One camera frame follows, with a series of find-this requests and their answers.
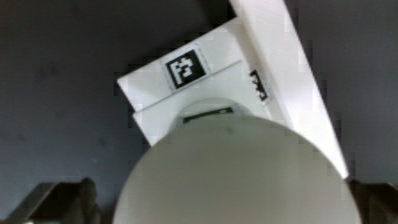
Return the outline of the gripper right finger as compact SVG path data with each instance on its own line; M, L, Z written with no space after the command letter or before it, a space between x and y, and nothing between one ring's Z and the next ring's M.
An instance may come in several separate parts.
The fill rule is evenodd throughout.
M349 181L362 224L398 224L398 186Z

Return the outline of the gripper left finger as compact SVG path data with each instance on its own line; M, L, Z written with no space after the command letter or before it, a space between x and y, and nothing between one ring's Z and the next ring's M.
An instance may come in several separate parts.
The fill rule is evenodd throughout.
M40 183L0 224L99 224L95 183Z

